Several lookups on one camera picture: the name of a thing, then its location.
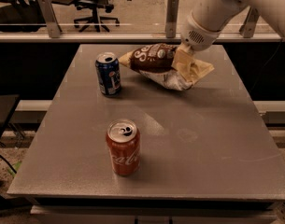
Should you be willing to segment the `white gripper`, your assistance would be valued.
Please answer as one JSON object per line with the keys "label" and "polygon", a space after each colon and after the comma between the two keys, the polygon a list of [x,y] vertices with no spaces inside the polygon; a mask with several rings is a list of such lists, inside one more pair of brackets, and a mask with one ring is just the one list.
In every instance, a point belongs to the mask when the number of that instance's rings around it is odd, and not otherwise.
{"label": "white gripper", "polygon": [[177,47],[172,68],[175,69],[186,82],[195,85],[200,79],[214,70],[211,63],[197,60],[194,51],[209,48],[218,38],[221,23],[207,15],[198,16],[191,12],[180,30],[181,41],[186,45]]}

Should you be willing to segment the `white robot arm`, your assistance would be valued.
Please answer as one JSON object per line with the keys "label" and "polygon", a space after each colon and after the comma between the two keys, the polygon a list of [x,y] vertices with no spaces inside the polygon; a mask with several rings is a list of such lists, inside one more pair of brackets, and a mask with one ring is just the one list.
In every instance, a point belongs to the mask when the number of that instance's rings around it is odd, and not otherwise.
{"label": "white robot arm", "polygon": [[192,51],[208,49],[246,7],[256,9],[285,42],[285,0],[196,0],[181,27],[181,43]]}

